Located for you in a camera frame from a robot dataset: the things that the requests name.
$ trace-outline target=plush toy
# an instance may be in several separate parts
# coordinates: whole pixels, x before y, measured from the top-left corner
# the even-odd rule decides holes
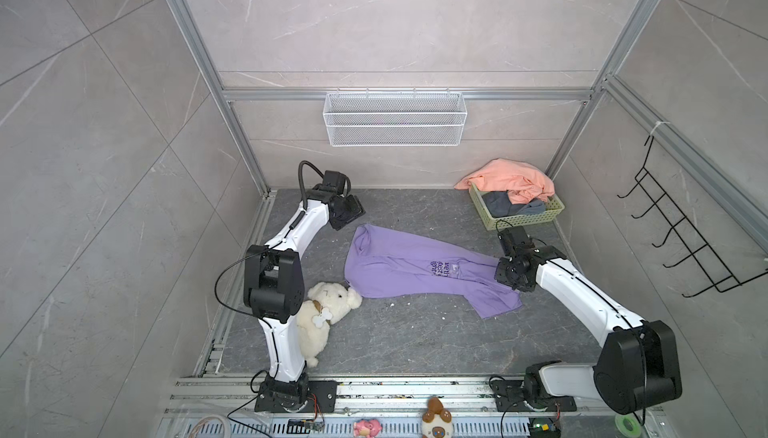
[[[317,366],[316,356],[328,343],[330,326],[357,309],[362,297],[353,289],[345,289],[340,283],[318,283],[306,294],[309,299],[301,304],[296,314],[299,327],[299,348],[307,366]]]
[[[360,420],[355,423],[355,436],[368,436],[373,438],[382,431],[382,424],[378,420]]]
[[[429,399],[427,412],[422,415],[422,438],[451,438],[451,412],[443,408],[436,396]]]

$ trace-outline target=dark gray floor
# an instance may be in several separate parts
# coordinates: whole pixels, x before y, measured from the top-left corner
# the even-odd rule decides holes
[[[494,232],[487,232],[466,192],[456,190],[353,190],[366,214],[339,232],[323,227],[302,258],[306,287],[343,281],[344,262],[355,228],[362,223],[447,241],[486,255],[502,256]],[[265,238],[280,231],[296,211],[298,190],[277,194]],[[550,224],[528,233],[556,245]],[[409,295],[364,299],[333,325],[318,356],[318,373],[522,373],[530,364],[560,359],[596,361],[595,339],[568,309],[543,289],[523,294],[523,307],[483,320],[462,296]],[[254,373],[269,366],[264,332],[255,318],[237,315],[220,371]]]

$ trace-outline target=aluminum frame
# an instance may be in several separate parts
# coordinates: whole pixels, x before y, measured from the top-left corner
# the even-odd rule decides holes
[[[592,90],[594,90],[594,92],[591,100],[581,104],[581,108],[576,113],[576,117],[574,117],[573,122],[571,122],[571,126],[569,126],[568,131],[565,132],[565,135],[560,142],[560,146],[554,152],[549,165],[547,165],[545,173],[550,178],[554,178],[562,168],[565,159],[568,158],[568,155],[576,144],[576,140],[581,136],[584,127],[587,126],[587,122],[592,116],[592,113],[594,113],[594,109],[597,107],[600,98],[605,94],[605,81],[608,79],[608,76],[616,74],[624,64],[629,52],[638,40],[640,33],[645,28],[648,20],[650,20],[650,16],[654,13],[656,7],[658,7],[659,2],[661,2],[661,0],[638,0],[632,14],[629,16],[629,20],[624,26],[624,30],[621,30],[621,34],[619,35],[618,40],[616,40],[616,44],[610,51],[608,58],[605,60],[605,63],[600,70],[598,78],[592,85]]]
[[[229,101],[255,100],[324,100],[328,94],[361,93],[391,94],[413,92],[418,94],[459,92],[465,100],[589,100],[591,88],[225,88]]]
[[[229,102],[224,98],[224,94],[222,93],[224,87],[221,84],[221,79],[216,71],[216,67],[214,67],[214,62],[210,58],[210,54],[205,47],[200,31],[197,29],[197,25],[195,25],[187,1],[166,0],[166,2],[168,2],[170,12],[176,19],[176,23],[181,30],[181,35],[187,42],[187,47],[189,47],[190,52],[192,52],[192,57],[194,58],[195,63],[197,63],[197,68],[200,69],[200,74],[203,76],[206,85],[210,89],[210,94],[214,98],[216,106],[219,108],[222,117],[224,117],[226,127],[232,134],[232,138],[235,141],[235,145],[237,145],[237,149],[240,151],[240,155],[243,156],[243,160],[248,167],[251,178],[254,180],[259,193],[262,194],[262,196],[266,196],[270,191],[270,187],[264,180],[264,173],[262,173],[259,163],[256,161],[256,155],[254,155],[254,150],[250,146],[248,136],[245,134],[243,126],[237,119]]]
[[[765,211],[624,81],[610,75],[605,83],[609,95],[637,120],[640,126],[649,133],[653,130],[654,138],[664,150],[696,179],[764,251],[768,252],[768,215]]]

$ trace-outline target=gray cloth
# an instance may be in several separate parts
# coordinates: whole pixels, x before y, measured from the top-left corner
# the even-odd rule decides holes
[[[540,199],[533,199],[530,203],[512,203],[506,192],[488,192],[482,196],[482,201],[495,219],[503,216],[537,215],[547,209]]]

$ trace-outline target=black cable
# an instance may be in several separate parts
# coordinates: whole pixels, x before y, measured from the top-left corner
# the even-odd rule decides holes
[[[491,376],[489,376],[488,377],[488,388],[491,388],[491,382],[494,381],[494,380],[504,380],[504,376],[499,376],[499,375],[491,375]],[[497,393],[496,395],[499,395],[502,398],[506,398],[507,400],[511,399],[509,396],[502,395],[500,393]]]
[[[509,412],[509,409],[512,408],[514,405],[516,404],[515,403],[510,404],[509,406],[507,406],[507,409],[504,410],[504,413],[502,413],[502,421],[499,423],[499,428],[502,429],[502,438],[504,438],[504,417],[507,415],[507,412]]]
[[[514,225],[513,225],[512,223],[510,223],[510,222],[508,222],[508,221],[506,221],[506,220],[504,220],[504,219],[501,219],[501,220],[496,220],[496,235],[498,235],[498,224],[499,224],[499,223],[501,223],[501,222],[504,222],[504,223],[506,223],[507,225],[509,225],[509,226],[511,226],[511,227],[514,227]]]
[[[230,270],[232,267],[234,267],[235,265],[237,265],[237,264],[238,264],[238,263],[240,263],[241,261],[247,260],[247,259],[249,259],[249,258],[251,258],[251,257],[254,257],[254,256],[258,256],[258,255],[259,255],[259,254],[257,254],[257,253],[254,253],[254,254],[252,254],[252,255],[246,255],[246,256],[244,256],[242,259],[240,259],[240,260],[237,260],[237,261],[235,261],[235,262],[234,262],[232,265],[230,265],[230,266],[226,267],[226,268],[225,268],[225,269],[224,269],[224,270],[223,270],[223,271],[222,271],[222,272],[219,274],[219,278],[217,278],[217,279],[216,279],[216,282],[214,283],[214,297],[216,297],[216,301],[218,301],[218,302],[219,302],[219,305],[221,305],[221,306],[225,307],[227,310],[232,310],[232,311],[234,311],[235,313],[240,313],[240,314],[242,314],[242,315],[247,315],[247,316],[249,316],[249,317],[252,317],[252,316],[253,316],[252,314],[250,314],[250,313],[247,313],[247,312],[245,312],[245,311],[242,311],[242,310],[238,310],[238,309],[233,309],[232,307],[230,307],[229,305],[227,305],[226,303],[224,303],[224,302],[223,302],[223,301],[222,301],[222,300],[219,298],[219,291],[218,291],[217,289],[218,289],[218,287],[219,287],[219,281],[221,280],[221,277],[223,277],[223,276],[224,276],[224,274],[225,274],[227,271],[229,271],[229,270]]]
[[[268,248],[268,250],[274,249],[276,246],[278,246],[278,244],[279,244],[280,242],[282,242],[282,240],[281,240],[281,241],[278,241],[278,242],[277,242],[277,243],[275,243],[274,245],[270,246],[270,247]],[[229,266],[228,266],[228,267],[226,267],[226,268],[225,268],[225,269],[224,269],[224,270],[223,270],[221,273],[219,273],[219,276],[218,276],[218,278],[216,278],[216,282],[214,283],[214,297],[216,297],[216,301],[218,301],[218,302],[219,302],[219,305],[221,305],[221,306],[225,307],[227,310],[232,310],[232,311],[234,311],[235,313],[240,313],[241,315],[245,315],[245,316],[249,316],[249,317],[253,317],[253,316],[254,316],[254,315],[252,315],[251,313],[248,313],[248,312],[246,312],[246,311],[242,311],[242,310],[238,310],[238,309],[234,309],[234,308],[230,307],[229,305],[227,305],[226,303],[224,303],[224,302],[223,302],[223,301],[222,301],[222,300],[219,298],[219,291],[218,291],[218,288],[219,288],[219,281],[221,280],[221,277],[223,277],[223,276],[224,276],[224,274],[225,274],[225,273],[226,273],[228,270],[230,270],[232,267],[234,267],[235,265],[237,265],[237,264],[238,264],[238,263],[240,263],[241,261],[247,260],[247,259],[249,259],[249,258],[251,258],[251,257],[254,257],[254,256],[257,256],[257,255],[260,255],[260,254],[254,253],[254,254],[252,254],[252,255],[246,255],[246,256],[244,256],[242,259],[235,261],[235,262],[234,262],[232,265],[229,265]],[[264,325],[266,325],[266,326],[268,326],[270,329],[272,329],[272,325],[270,325],[270,323],[269,323],[268,321],[264,320],[264,319],[263,319],[263,318],[261,318],[261,317],[256,317],[256,319],[258,319],[259,321],[261,321],[262,323],[264,323]],[[277,376],[277,371],[280,369],[280,358],[277,356],[277,341],[275,340],[275,334],[274,334],[274,333],[271,333],[271,335],[272,335],[272,345],[273,345],[273,346],[274,346],[274,348],[275,348],[275,361],[277,362],[277,367],[275,368],[275,376]]]
[[[260,374],[263,374],[263,373],[267,373],[267,374],[269,374],[269,371],[268,371],[268,370],[266,370],[266,369],[265,369],[265,370],[259,370],[259,371],[257,371],[257,372],[256,372],[256,374],[255,374],[255,375],[253,375],[253,376],[250,378],[250,390],[251,390],[251,392],[252,392],[252,393],[258,393],[256,390],[254,390],[254,380],[256,379],[256,377],[257,377],[257,376],[259,376]],[[227,418],[228,420],[230,420],[230,421],[233,421],[233,422],[235,422],[236,424],[239,424],[239,425],[243,425],[243,426],[244,426],[244,427],[246,427],[246,428],[251,428],[253,431],[257,431],[257,432],[259,432],[259,433],[263,434],[264,436],[267,436],[267,438],[273,438],[271,434],[269,434],[269,433],[267,433],[267,432],[265,432],[265,431],[259,430],[258,428],[254,427],[254,426],[251,426],[251,425],[249,425],[249,424],[245,424],[245,423],[243,423],[242,421],[238,421],[238,420],[236,420],[235,418],[233,418],[232,416],[230,416],[231,414],[233,414],[233,413],[235,413],[235,412],[237,412],[237,411],[240,411],[240,410],[242,410],[243,408],[245,408],[246,406],[248,406],[248,405],[252,404],[252,403],[254,402],[254,400],[255,400],[256,398],[258,398],[258,397],[259,397],[259,396],[258,396],[258,395],[256,395],[256,396],[254,396],[253,398],[251,398],[250,400],[248,400],[248,401],[247,401],[245,404],[242,404],[242,405],[238,406],[237,408],[235,408],[234,410],[232,410],[230,413],[226,414],[226,418]]]
[[[559,263],[555,263],[554,261],[550,261],[550,260],[546,260],[545,263],[552,263],[552,265],[555,265],[559,269],[565,271],[566,273],[571,275],[571,278],[579,280],[582,285],[584,285],[588,289],[592,290],[592,293],[595,293],[597,296],[599,296],[601,299],[603,299],[603,301],[608,303],[608,306],[611,307],[617,313],[617,315],[619,315],[621,317],[622,320],[624,320],[624,323],[626,323],[627,326],[629,327],[629,331],[632,333],[632,335],[634,335],[635,339],[638,341],[638,343],[640,345],[640,358],[641,358],[642,364],[643,364],[643,419],[640,420],[640,418],[638,417],[638,414],[636,414],[635,412],[632,412],[632,414],[634,415],[634,418],[640,423],[640,426],[645,426],[645,411],[646,411],[646,406],[645,406],[646,394],[645,394],[645,392],[646,392],[646,388],[648,387],[648,363],[646,362],[645,347],[643,346],[642,338],[640,338],[640,336],[638,335],[638,332],[635,331],[634,326],[632,326],[632,324],[629,322],[629,320],[625,316],[623,316],[619,312],[619,310],[616,307],[614,307],[614,304],[610,303],[610,301],[608,299],[606,299],[601,293],[598,293],[595,289],[593,289],[592,287],[587,285],[587,283],[584,282],[584,280],[582,280],[578,276],[574,275],[573,272],[571,272],[570,270],[566,269],[564,266],[560,265]]]
[[[304,165],[309,165],[312,167],[313,170],[317,172],[318,175],[320,175],[320,178],[323,178],[324,175],[318,169],[316,166],[314,166],[312,163],[307,162],[306,160],[302,160],[299,162],[299,190],[301,190],[301,202],[304,204],[304,212],[306,212],[307,207],[310,205],[308,200],[306,199],[306,189],[304,188],[304,174],[302,172]]]

